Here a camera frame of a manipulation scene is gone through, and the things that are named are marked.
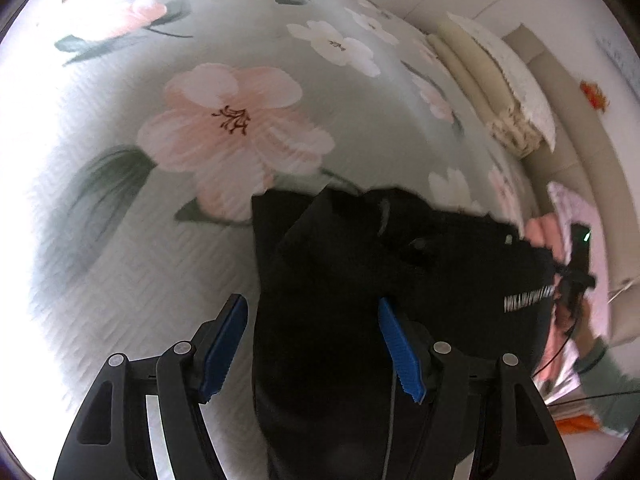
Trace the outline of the person's right hand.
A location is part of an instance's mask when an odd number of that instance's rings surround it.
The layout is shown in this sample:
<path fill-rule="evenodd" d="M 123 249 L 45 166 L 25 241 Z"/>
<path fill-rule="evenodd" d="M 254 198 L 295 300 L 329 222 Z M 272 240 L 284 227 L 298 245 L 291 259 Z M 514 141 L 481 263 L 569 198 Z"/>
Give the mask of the person's right hand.
<path fill-rule="evenodd" d="M 555 325 L 564 334 L 570 334 L 578 356 L 585 358 L 596 344 L 596 336 L 590 325 L 591 304 L 582 298 L 582 304 L 574 312 L 559 302 L 555 308 Z"/>

